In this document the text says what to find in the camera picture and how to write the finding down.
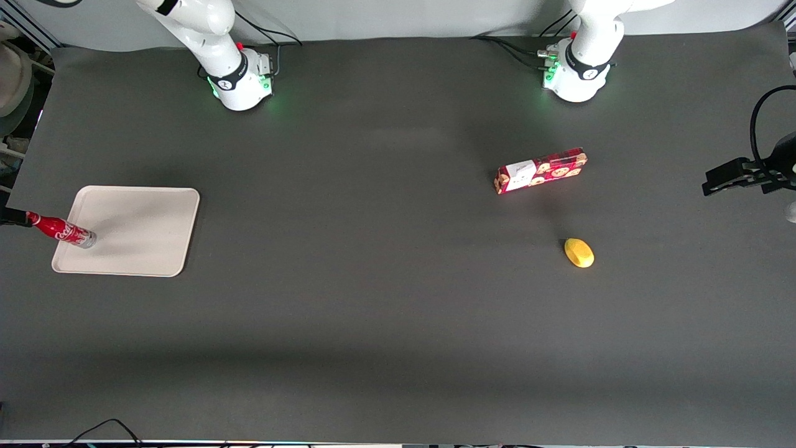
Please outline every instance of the white wall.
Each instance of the white wall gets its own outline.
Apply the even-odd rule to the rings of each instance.
[[[179,42],[133,0],[84,0],[70,9],[17,0],[62,42],[111,51]],[[458,37],[487,30],[541,31],[569,6],[565,0],[234,0],[265,27],[284,26],[307,41],[371,37]],[[752,26],[787,0],[676,0],[657,10],[625,14],[628,34],[702,33]],[[265,42],[240,19],[234,37]]]

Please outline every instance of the red cookie box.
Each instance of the red cookie box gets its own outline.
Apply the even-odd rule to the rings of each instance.
[[[505,165],[497,170],[495,191],[502,195],[506,191],[533,187],[552,180],[563,179],[580,174],[581,167],[588,158],[583,148],[546,155],[539,159]]]

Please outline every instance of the bottle neck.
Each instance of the bottle neck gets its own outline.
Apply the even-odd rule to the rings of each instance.
[[[32,211],[26,211],[25,216],[28,218],[28,221],[30,221],[30,223],[34,226],[38,224],[39,221],[41,221],[41,216],[38,213],[34,213]]]

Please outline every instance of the dark gray tabletop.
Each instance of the dark gray tabletop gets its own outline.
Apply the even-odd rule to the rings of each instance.
[[[89,184],[201,205],[175,278],[56,274],[52,241],[0,231],[2,438],[116,417],[149,439],[796,443],[796,196],[700,190],[794,81],[781,25],[628,37],[587,104],[464,39],[286,48],[242,113],[186,51],[55,57],[10,206],[65,216]],[[764,153],[793,100],[766,104]],[[494,193],[498,166],[576,146],[580,176]]]

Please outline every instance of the coca-cola bottle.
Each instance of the coca-cola bottle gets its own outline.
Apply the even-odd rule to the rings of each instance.
[[[41,216],[32,211],[26,211],[25,216],[31,225],[58,241],[64,241],[84,249],[88,249],[97,242],[97,235],[94,232],[75,226],[61,218]]]

